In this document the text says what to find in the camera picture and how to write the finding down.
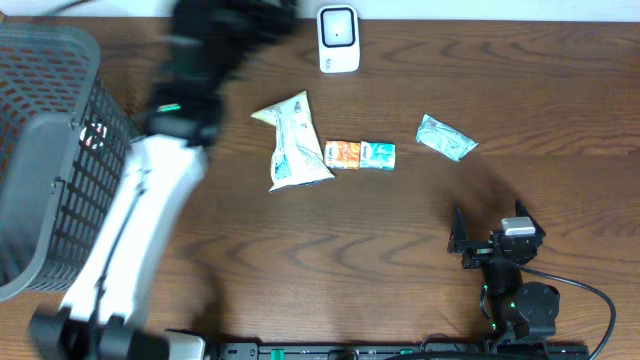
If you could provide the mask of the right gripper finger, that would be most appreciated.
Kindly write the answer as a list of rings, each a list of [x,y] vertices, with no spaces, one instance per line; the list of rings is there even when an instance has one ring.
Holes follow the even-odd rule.
[[[461,209],[453,207],[453,223],[447,245],[449,253],[463,253],[469,245],[469,235]]]
[[[528,211],[528,209],[520,199],[517,199],[515,201],[515,213],[517,217],[528,217],[530,219],[530,221],[533,224],[533,227],[535,228],[535,233],[537,236],[540,236],[540,237],[546,236],[546,232],[544,231],[544,229],[534,219],[534,217],[530,214],[530,212]]]

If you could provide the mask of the teal crinkled snack packet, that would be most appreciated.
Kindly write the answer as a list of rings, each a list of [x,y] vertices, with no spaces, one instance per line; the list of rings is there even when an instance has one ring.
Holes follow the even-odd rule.
[[[429,114],[423,116],[417,129],[416,141],[455,162],[459,162],[478,146],[477,142],[462,132]]]

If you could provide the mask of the green Kleenex tissue pack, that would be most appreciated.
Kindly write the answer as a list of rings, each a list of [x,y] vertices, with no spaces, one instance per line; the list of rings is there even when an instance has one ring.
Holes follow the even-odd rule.
[[[394,170],[396,164],[396,146],[392,143],[360,143],[359,166],[366,169]]]

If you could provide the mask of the orange Kleenex tissue pack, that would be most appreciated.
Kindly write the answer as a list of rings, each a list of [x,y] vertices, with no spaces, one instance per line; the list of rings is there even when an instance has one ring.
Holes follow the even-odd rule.
[[[324,163],[329,168],[359,169],[360,168],[359,142],[327,141],[325,144]]]

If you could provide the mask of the large white wet-wipes pack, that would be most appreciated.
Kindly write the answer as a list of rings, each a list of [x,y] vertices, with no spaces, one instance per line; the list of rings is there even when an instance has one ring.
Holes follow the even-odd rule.
[[[251,117],[276,128],[270,192],[335,177],[324,163],[306,91],[256,111]]]

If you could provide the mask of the small dark green box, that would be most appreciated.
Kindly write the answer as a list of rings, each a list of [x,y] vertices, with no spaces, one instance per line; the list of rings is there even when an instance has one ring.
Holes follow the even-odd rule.
[[[91,150],[101,150],[108,140],[108,127],[103,123],[91,123],[80,133],[80,141]]]

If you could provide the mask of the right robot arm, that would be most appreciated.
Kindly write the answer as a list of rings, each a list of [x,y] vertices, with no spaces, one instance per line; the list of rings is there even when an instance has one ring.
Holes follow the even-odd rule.
[[[556,333],[559,291],[541,282],[525,283],[522,277],[522,267],[538,255],[545,236],[520,200],[515,215],[502,219],[501,228],[483,242],[470,238],[460,208],[454,208],[447,251],[461,256],[464,269],[482,272],[480,308],[493,328],[481,342],[484,351],[513,353],[531,346],[543,352]]]

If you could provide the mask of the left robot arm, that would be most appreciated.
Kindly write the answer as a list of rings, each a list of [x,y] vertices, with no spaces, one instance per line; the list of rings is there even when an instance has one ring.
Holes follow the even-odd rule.
[[[56,313],[37,311],[29,335],[43,359],[209,359],[216,348],[187,330],[145,328],[150,292],[187,200],[220,134],[221,90],[249,55],[297,25],[295,0],[180,0],[170,51],[129,146],[97,241]]]

